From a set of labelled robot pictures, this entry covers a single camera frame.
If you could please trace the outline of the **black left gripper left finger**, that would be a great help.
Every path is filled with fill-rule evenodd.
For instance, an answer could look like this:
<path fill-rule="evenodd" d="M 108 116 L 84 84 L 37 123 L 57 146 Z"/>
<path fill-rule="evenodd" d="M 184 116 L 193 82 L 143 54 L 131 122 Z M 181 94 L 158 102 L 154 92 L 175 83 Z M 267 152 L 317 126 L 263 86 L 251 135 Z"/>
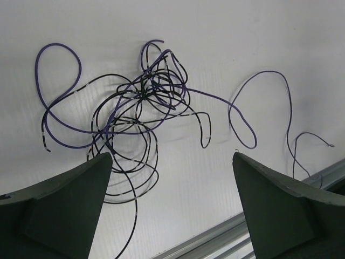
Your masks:
<path fill-rule="evenodd" d="M 111 169 L 103 153 L 1 195 L 1 258 L 88 258 Z"/>

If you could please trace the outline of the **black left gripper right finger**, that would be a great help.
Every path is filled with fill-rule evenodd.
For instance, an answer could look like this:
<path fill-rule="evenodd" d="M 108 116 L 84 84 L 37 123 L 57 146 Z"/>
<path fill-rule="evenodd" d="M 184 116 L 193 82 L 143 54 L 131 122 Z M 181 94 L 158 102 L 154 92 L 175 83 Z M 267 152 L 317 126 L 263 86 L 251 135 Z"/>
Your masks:
<path fill-rule="evenodd" d="M 344 258 L 344 178 L 320 189 L 240 152 L 232 165 L 256 258 Z"/>

